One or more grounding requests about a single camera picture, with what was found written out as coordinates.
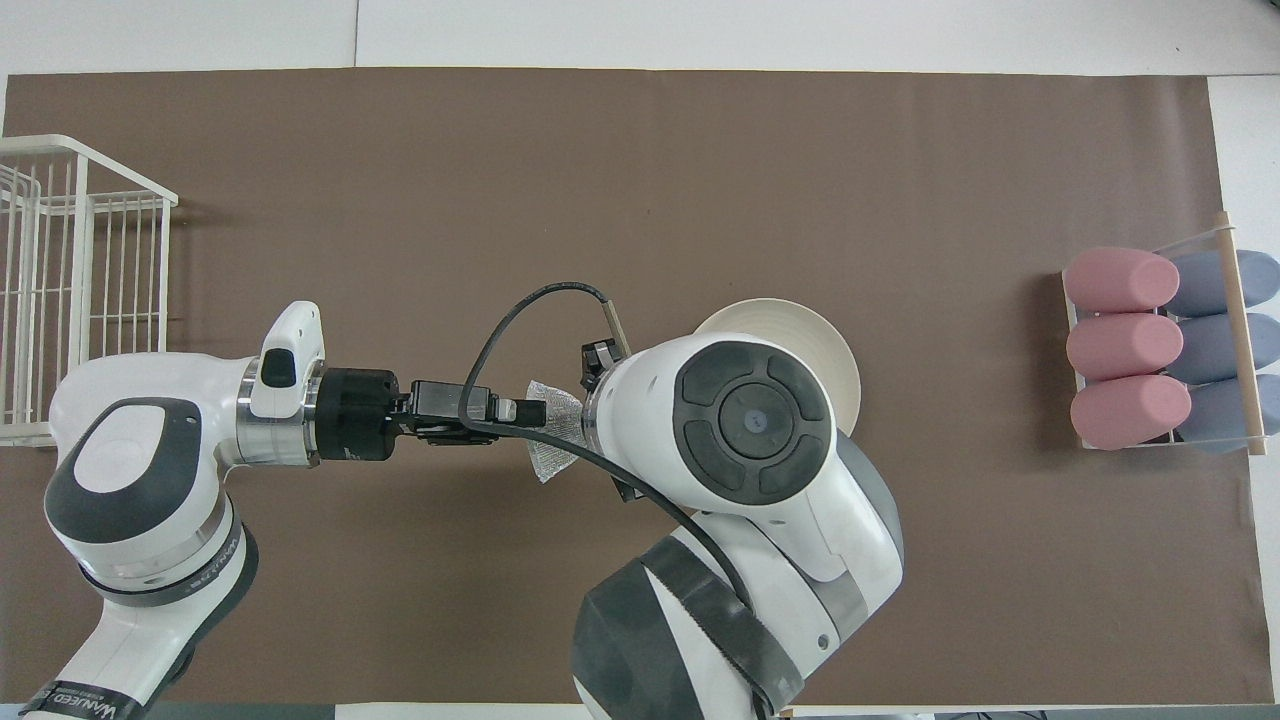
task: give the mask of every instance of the control button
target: control button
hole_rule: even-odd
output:
[[[721,402],[721,434],[740,455],[753,460],[773,457],[791,442],[791,404],[772,387],[739,386]]]
[[[824,420],[827,418],[827,398],[813,373],[799,360],[786,355],[769,357],[769,377],[785,384],[800,406],[800,416],[805,420]]]
[[[705,420],[690,420],[685,423],[684,430],[689,454],[707,477],[726,489],[742,489],[746,471],[716,443],[712,424]]]
[[[760,492],[764,495],[795,495],[813,480],[826,455],[826,443],[815,436],[800,436],[791,455],[760,470]]]
[[[685,402],[710,407],[731,380],[750,375],[751,346],[719,342],[699,352],[681,372],[680,395]]]
[[[284,347],[268,350],[257,377],[266,387],[293,387],[298,382],[298,375],[293,370],[293,351]]]

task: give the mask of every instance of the black strap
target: black strap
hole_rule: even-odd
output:
[[[730,665],[777,714],[804,689],[804,676],[773,633],[691,550],[666,537],[640,562],[668,589]]]

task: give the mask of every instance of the white plate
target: white plate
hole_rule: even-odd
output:
[[[707,318],[694,332],[746,333],[781,345],[804,360],[827,389],[836,427],[849,434],[858,424],[863,383],[854,352],[840,331],[804,305],[776,297],[744,300]]]

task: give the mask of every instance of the white wire rack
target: white wire rack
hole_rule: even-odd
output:
[[[0,138],[0,445],[51,445],[73,368],[164,351],[178,196],[60,135]]]

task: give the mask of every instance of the blue cylinder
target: blue cylinder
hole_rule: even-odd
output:
[[[1249,313],[1248,319],[1253,369],[1280,360],[1280,322],[1261,313]],[[1170,375],[1193,386],[1236,375],[1230,315],[1192,318],[1178,323],[1178,328],[1183,331],[1183,352],[1169,364]]]
[[[1262,400],[1262,428],[1268,436],[1280,432],[1280,375],[1258,375]],[[1231,378],[1192,389],[1192,414],[1178,425],[1183,439],[1196,442],[1220,438],[1242,438],[1244,429],[1244,395],[1240,379]],[[1247,446],[1243,439],[1210,442],[1196,447],[1206,452],[1230,452]]]
[[[1280,263],[1266,252],[1238,250],[1244,306],[1253,307],[1280,292]],[[1222,261],[1216,250],[1174,258],[1180,282],[1178,293],[1165,305],[1179,318],[1201,318],[1226,313],[1226,286]]]

